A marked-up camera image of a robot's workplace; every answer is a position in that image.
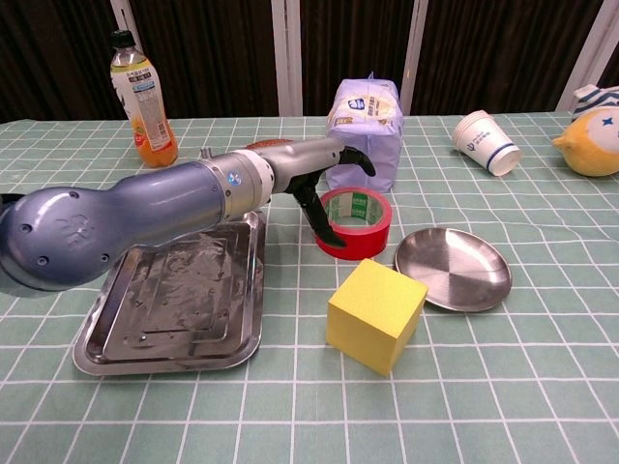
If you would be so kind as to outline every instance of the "round metal plate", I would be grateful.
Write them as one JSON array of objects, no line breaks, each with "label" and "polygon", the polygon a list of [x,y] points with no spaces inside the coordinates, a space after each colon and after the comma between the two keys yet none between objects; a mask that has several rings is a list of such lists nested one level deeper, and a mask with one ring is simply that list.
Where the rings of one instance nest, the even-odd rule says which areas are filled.
[{"label": "round metal plate", "polygon": [[429,287],[426,300],[446,309],[479,312],[500,304],[512,273],[499,252],[455,229],[418,230],[398,246],[396,270]]}]

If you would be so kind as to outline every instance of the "dark curtain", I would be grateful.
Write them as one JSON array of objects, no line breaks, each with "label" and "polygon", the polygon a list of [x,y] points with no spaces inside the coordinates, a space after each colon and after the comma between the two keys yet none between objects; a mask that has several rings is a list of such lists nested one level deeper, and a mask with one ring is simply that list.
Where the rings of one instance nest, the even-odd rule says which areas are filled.
[{"label": "dark curtain", "polygon": [[598,85],[603,88],[619,85],[619,45],[615,46]]},{"label": "dark curtain", "polygon": [[400,88],[412,0],[301,0],[303,107],[325,115],[346,78],[393,80]]},{"label": "dark curtain", "polygon": [[270,0],[131,0],[169,118],[273,116]]},{"label": "dark curtain", "polygon": [[556,107],[603,0],[430,0],[411,114]]},{"label": "dark curtain", "polygon": [[109,0],[0,0],[0,121],[124,117]]}]

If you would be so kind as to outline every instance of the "metal plate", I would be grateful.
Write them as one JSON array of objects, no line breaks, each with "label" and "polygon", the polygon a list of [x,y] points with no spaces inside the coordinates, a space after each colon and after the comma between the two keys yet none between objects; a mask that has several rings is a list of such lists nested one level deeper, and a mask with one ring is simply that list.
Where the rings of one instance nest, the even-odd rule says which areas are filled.
[{"label": "metal plate", "polygon": [[430,228],[398,246],[396,270],[429,287],[426,300],[446,309],[479,312],[499,305],[512,289],[512,273],[499,252],[455,229]]},{"label": "metal plate", "polygon": [[223,369],[245,361],[262,329],[265,219],[251,212],[164,249],[121,259],[74,347],[94,374]]}]

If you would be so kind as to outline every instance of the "bottle cap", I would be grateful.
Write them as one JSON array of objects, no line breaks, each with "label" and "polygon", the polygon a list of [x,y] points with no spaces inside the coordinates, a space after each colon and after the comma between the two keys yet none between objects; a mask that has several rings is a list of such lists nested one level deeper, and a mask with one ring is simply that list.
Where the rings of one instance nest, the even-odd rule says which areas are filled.
[{"label": "bottle cap", "polygon": [[112,46],[114,48],[126,48],[135,46],[132,31],[114,31],[112,32]]}]

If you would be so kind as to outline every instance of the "robotic arm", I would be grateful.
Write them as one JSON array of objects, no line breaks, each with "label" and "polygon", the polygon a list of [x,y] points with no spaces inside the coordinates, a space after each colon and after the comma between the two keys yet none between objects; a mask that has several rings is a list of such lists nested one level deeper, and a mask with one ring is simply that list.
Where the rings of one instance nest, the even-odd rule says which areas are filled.
[{"label": "robotic arm", "polygon": [[0,215],[0,292],[30,297],[89,282],[131,247],[164,247],[259,208],[272,193],[291,193],[316,235],[343,247],[315,190],[336,164],[375,175],[366,155],[327,137],[209,156],[108,190],[44,188],[9,197]]}]

